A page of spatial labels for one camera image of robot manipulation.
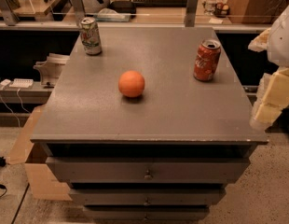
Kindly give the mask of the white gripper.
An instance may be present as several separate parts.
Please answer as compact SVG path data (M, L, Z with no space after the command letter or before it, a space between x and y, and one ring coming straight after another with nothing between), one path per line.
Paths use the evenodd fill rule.
M268 60L280 67L272 75L265 73L260 79L250 125L266 130L289 106L289 5L268 28L253 39L248 49L267 50Z

